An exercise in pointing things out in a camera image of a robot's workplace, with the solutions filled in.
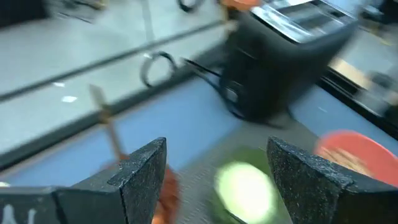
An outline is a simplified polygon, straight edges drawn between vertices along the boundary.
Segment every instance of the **skewer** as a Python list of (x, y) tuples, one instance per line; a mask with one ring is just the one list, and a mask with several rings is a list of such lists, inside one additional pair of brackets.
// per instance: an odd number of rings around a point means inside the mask
[(122, 159), (128, 159), (129, 156), (124, 154), (122, 151), (118, 135), (116, 134), (116, 130), (113, 125), (112, 114), (109, 106), (106, 104), (105, 96), (102, 89), (98, 86), (90, 85), (90, 92), (95, 104), (100, 109), (99, 118), (101, 122), (105, 125), (108, 137), (112, 142), (114, 155), (116, 156), (118, 161)]

